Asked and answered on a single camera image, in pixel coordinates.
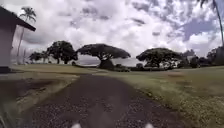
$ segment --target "monkeypod tree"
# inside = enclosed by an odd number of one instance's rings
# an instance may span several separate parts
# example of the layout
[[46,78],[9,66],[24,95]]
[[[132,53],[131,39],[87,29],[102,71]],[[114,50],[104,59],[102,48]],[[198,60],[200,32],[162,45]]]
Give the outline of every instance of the monkeypod tree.
[[99,68],[111,69],[114,67],[111,59],[131,57],[128,52],[123,49],[109,46],[106,44],[89,44],[84,45],[77,50],[81,55],[90,55],[97,57],[101,62]]
[[147,64],[160,67],[161,62],[171,61],[173,58],[180,58],[180,54],[167,48],[147,49],[136,58],[139,61],[146,61]]
[[57,60],[57,64],[60,63],[60,59],[67,64],[71,60],[77,60],[77,54],[74,51],[71,43],[66,41],[56,41],[50,46],[47,51],[54,59]]

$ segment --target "asphalt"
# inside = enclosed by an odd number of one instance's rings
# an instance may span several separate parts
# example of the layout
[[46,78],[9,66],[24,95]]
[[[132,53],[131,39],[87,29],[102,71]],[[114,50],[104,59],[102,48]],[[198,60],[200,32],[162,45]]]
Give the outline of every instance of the asphalt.
[[29,109],[18,128],[187,128],[177,112],[115,78],[83,75]]

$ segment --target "umbrella-shaped tree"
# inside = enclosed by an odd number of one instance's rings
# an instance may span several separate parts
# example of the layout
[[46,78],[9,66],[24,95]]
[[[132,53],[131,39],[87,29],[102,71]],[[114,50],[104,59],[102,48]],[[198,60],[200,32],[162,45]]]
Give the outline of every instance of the umbrella-shaped tree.
[[99,67],[104,69],[113,68],[111,59],[128,58],[131,55],[123,49],[109,46],[106,44],[89,44],[77,50],[82,55],[97,57],[101,62]]
[[136,57],[139,61],[146,61],[147,64],[160,67],[163,61],[171,61],[173,58],[180,58],[180,54],[167,48],[147,49]]

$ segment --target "tree trunk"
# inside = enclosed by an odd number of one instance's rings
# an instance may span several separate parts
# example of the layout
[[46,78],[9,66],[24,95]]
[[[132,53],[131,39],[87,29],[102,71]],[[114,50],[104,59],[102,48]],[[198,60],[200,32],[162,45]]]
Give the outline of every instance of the tree trunk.
[[100,60],[99,68],[112,70],[114,68],[114,65],[110,59]]
[[217,16],[218,16],[218,20],[219,20],[219,25],[220,25],[220,30],[221,30],[221,37],[222,37],[222,46],[224,47],[224,37],[223,37],[223,26],[222,26],[222,20],[221,20],[221,16],[219,14],[219,8],[218,8],[218,5],[216,3],[215,0],[213,0],[213,2],[215,2],[215,8],[216,8],[216,13],[217,13]]
[[60,64],[60,59],[57,59],[57,64]]
[[68,64],[68,61],[67,61],[67,60],[65,60],[65,61],[64,61],[64,64]]
[[24,50],[24,53],[23,53],[23,64],[25,64],[25,58],[26,58],[26,49]]
[[21,43],[22,43],[22,40],[23,40],[23,34],[24,34],[24,27],[22,28],[22,34],[20,35],[20,41],[19,41],[19,46],[18,46],[18,50],[17,50],[17,64],[19,64],[19,50],[20,50],[20,46],[21,46]]
[[160,63],[156,63],[156,65],[157,65],[157,68],[160,68],[160,65],[159,65]]

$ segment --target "palm tree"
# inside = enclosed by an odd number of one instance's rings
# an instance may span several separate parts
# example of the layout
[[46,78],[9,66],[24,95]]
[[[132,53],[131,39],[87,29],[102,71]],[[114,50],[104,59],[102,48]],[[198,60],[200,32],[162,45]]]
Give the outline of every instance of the palm tree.
[[[200,2],[201,4],[201,8],[203,6],[204,3],[207,3],[209,0],[197,0],[198,2]],[[215,0],[212,0],[212,9],[216,10],[218,19],[219,19],[219,25],[220,25],[220,30],[221,30],[221,37],[222,37],[222,46],[224,47],[224,37],[223,37],[223,26],[222,26],[222,20],[221,20],[221,16],[219,13],[219,8],[217,5],[217,2]]]
[[[23,14],[20,15],[20,17],[25,17],[25,21],[27,22],[27,20],[33,20],[34,22],[36,22],[36,13],[33,10],[33,8],[31,7],[22,7],[22,10],[24,11]],[[20,42],[19,42],[19,46],[18,46],[18,50],[17,50],[17,63],[19,63],[19,49],[22,43],[22,38],[23,38],[23,34],[24,34],[24,28],[22,28],[22,34],[20,36]]]

